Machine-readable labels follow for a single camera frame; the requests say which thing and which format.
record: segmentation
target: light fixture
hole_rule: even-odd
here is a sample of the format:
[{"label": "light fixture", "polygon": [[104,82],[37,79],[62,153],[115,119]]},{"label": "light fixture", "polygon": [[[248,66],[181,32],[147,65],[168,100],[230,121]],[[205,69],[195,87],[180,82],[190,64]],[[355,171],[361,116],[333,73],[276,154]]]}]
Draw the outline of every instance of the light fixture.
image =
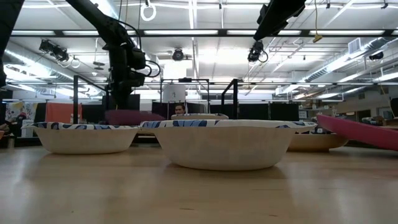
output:
[{"label": "light fixture", "polygon": [[338,80],[337,82],[347,82],[347,81],[353,80],[356,77],[359,77],[359,75],[358,74],[350,75],[345,78],[342,78],[341,80]]},{"label": "light fixture", "polygon": [[65,30],[62,31],[64,35],[98,35],[97,30]]},{"label": "light fixture", "polygon": [[[384,30],[318,30],[320,35],[381,35],[384,32]],[[310,31],[310,35],[315,34],[315,30]]]},{"label": "light fixture", "polygon": [[344,102],[344,100],[322,100],[322,102]]},{"label": "light fixture", "polygon": [[52,30],[13,30],[11,35],[55,35]]},{"label": "light fixture", "polygon": [[32,87],[29,87],[27,85],[21,85],[21,84],[20,85],[10,85],[10,84],[8,84],[7,86],[18,88],[21,90],[26,90],[26,91],[33,91],[33,92],[36,91],[35,89],[33,89]]},{"label": "light fixture", "polygon": [[300,35],[301,30],[281,30],[278,35]]},{"label": "light fixture", "polygon": [[217,35],[218,30],[145,30],[145,35]]},{"label": "light fixture", "polygon": [[383,82],[383,81],[390,80],[390,79],[393,79],[393,78],[398,78],[398,72],[391,73],[391,74],[388,74],[388,75],[383,75],[383,76],[378,77],[378,78],[374,78],[373,82]]},{"label": "light fixture", "polygon": [[339,83],[338,85],[360,85],[360,86],[365,86],[365,85],[373,85],[373,83]]},{"label": "light fixture", "polygon": [[354,89],[352,89],[352,90],[345,91],[344,93],[353,93],[353,92],[355,92],[355,91],[362,90],[363,88],[365,88],[365,87],[354,88]]},{"label": "light fixture", "polygon": [[256,30],[227,30],[227,35],[254,35]]},{"label": "light fixture", "polygon": [[326,98],[331,98],[331,97],[337,96],[339,94],[340,93],[325,93],[323,95],[318,96],[317,98],[318,99],[326,99]]}]

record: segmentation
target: white paper bowl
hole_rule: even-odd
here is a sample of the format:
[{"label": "white paper bowl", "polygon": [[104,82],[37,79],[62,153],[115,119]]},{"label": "white paper bowl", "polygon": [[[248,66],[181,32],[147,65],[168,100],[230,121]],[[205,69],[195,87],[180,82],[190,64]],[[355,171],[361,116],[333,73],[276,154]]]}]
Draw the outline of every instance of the white paper bowl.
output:
[{"label": "white paper bowl", "polygon": [[296,132],[315,123],[257,120],[147,121],[174,163],[196,169],[255,170],[277,164]]},{"label": "white paper bowl", "polygon": [[225,114],[217,113],[217,114],[203,114],[203,113],[192,113],[192,114],[175,114],[172,115],[172,120],[176,119],[229,119]]},{"label": "white paper bowl", "polygon": [[35,123],[43,147],[58,154],[105,154],[128,149],[139,128],[97,124]]}]

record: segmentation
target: blue patterned bowl rim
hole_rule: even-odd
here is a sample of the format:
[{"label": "blue patterned bowl rim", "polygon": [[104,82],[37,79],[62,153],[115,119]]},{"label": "blue patterned bowl rim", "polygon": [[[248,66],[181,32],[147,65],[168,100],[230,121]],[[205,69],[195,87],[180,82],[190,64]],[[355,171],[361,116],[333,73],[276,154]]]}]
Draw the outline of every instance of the blue patterned bowl rim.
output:
[{"label": "blue patterned bowl rim", "polygon": [[172,115],[172,117],[176,117],[176,116],[223,116],[223,117],[228,117],[225,114],[222,113],[215,113],[215,114],[206,114],[206,113],[188,113],[188,114],[174,114]]},{"label": "blue patterned bowl rim", "polygon": [[63,129],[83,129],[83,130],[126,130],[135,129],[137,126],[115,126],[115,125],[102,125],[102,124],[65,124],[59,122],[39,122],[34,124],[27,124],[22,127],[24,128],[45,128],[52,130],[63,130]]},{"label": "blue patterned bowl rim", "polygon": [[262,120],[228,120],[228,119],[203,119],[203,120],[174,120],[174,121],[145,121],[142,128],[171,128],[171,127],[259,127],[259,128],[315,128],[313,122],[301,121],[262,121]]}]

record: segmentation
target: pink tray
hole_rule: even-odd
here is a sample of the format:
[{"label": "pink tray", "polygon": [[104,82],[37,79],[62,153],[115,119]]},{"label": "pink tray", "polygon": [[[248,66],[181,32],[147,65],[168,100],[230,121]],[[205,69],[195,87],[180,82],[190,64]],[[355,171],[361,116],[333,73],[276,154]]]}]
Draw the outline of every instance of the pink tray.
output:
[{"label": "pink tray", "polygon": [[347,139],[398,151],[398,131],[396,130],[379,128],[325,115],[317,115],[317,117],[319,124],[323,128]]}]

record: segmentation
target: maroon cushion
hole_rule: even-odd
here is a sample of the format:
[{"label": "maroon cushion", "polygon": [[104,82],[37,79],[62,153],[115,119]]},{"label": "maroon cushion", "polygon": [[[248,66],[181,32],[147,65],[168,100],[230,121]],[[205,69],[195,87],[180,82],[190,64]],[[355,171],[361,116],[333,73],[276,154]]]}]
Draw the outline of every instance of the maroon cushion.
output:
[{"label": "maroon cushion", "polygon": [[105,112],[105,119],[109,125],[140,125],[143,121],[164,121],[158,114],[136,110],[109,110]]}]

